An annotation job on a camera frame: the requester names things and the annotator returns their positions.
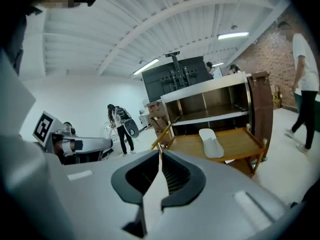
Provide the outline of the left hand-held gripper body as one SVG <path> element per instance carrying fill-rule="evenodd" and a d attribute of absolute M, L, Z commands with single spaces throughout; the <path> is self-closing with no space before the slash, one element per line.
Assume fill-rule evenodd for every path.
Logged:
<path fill-rule="evenodd" d="M 76 154 L 76 130 L 69 122 L 62 123 L 59 119 L 44 111 L 32 133 L 37 144 L 46 153 L 56 155 L 61 164 L 79 164 Z"/>

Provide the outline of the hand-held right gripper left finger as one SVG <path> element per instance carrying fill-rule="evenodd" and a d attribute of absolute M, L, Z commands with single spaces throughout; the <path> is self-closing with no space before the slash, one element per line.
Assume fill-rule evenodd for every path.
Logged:
<path fill-rule="evenodd" d="M 144 240 L 143 197 L 159 171 L 159 152 L 62 165 L 49 155 L 50 180 L 76 240 Z"/>

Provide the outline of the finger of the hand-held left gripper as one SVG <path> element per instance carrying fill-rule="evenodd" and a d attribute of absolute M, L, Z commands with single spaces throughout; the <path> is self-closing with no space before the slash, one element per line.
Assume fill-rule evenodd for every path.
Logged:
<path fill-rule="evenodd" d="M 99 152 L 98 161 L 103 158 L 104 151 L 113 147 L 113 140 L 104 137 L 75 137 L 74 153 L 76 155 L 90 154 Z"/>

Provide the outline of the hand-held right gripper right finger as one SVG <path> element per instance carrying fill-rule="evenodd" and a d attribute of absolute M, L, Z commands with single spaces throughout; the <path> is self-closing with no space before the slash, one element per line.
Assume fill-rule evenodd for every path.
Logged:
<path fill-rule="evenodd" d="M 161 202 L 149 240 L 276 240 L 283 202 L 237 169 L 166 150 L 162 170 L 179 189 Z"/>

